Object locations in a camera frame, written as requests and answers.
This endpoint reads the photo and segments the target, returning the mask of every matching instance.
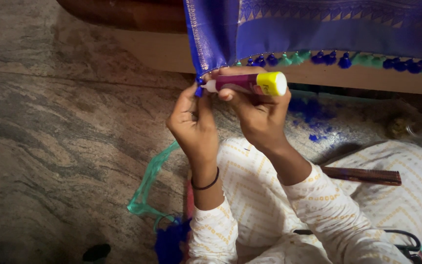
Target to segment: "person's right hand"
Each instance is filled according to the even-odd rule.
[[[226,67],[219,69],[219,75],[254,74],[266,72],[261,67]],[[227,101],[240,120],[245,138],[265,153],[268,150],[285,147],[284,135],[287,106],[291,99],[289,89],[283,96],[249,95],[231,89],[222,89],[219,98]]]

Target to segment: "glue tube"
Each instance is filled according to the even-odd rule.
[[[228,88],[242,93],[281,96],[286,93],[287,81],[284,73],[265,72],[243,75],[219,75],[201,86],[210,93]]]

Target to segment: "person's left hand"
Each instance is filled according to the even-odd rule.
[[[219,140],[209,94],[203,90],[197,98],[197,87],[194,83],[180,94],[166,125],[188,157],[194,184],[207,186],[216,177]]]

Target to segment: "white kurta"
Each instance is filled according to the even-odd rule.
[[[188,263],[411,263],[393,245],[422,241],[422,148],[387,141],[329,166],[400,171],[401,187],[309,177],[283,187],[269,160],[245,139],[229,139],[218,155],[225,201],[195,209]],[[294,230],[310,229],[314,235]]]

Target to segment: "person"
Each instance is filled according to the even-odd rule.
[[[226,67],[204,78],[264,71]],[[221,90],[245,138],[219,143],[210,98],[197,99],[196,88],[181,93],[167,119],[192,172],[187,263],[411,263],[394,245],[411,240],[383,229],[422,240],[420,147],[386,141],[329,165],[400,171],[401,187],[333,180],[286,139],[289,90],[280,97]]]

